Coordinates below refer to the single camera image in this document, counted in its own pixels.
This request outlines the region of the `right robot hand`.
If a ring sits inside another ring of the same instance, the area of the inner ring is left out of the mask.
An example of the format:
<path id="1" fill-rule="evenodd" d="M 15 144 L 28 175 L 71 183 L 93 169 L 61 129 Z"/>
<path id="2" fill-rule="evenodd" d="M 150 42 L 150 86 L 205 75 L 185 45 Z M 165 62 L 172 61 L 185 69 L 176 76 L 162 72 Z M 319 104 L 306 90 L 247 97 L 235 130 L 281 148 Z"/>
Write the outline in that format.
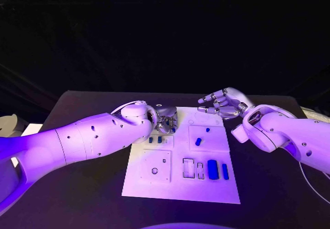
<path id="1" fill-rule="evenodd" d="M 199 106 L 198 111 L 221 116 L 224 119 L 245 117 L 256 104 L 247 95 L 235 88 L 228 87 L 198 100 L 199 104 L 214 101 L 212 107 Z"/>

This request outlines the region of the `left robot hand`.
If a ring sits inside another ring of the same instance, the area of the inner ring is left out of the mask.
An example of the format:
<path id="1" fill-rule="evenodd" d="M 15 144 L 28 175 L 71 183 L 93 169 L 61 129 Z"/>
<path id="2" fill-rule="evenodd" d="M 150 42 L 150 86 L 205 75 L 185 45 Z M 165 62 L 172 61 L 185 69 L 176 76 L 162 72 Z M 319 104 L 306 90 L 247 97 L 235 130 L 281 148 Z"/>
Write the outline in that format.
<path id="1" fill-rule="evenodd" d="M 173 134 L 179 125 L 178 108 L 158 104 L 155 109 L 158 112 L 156 130 L 165 134 Z"/>

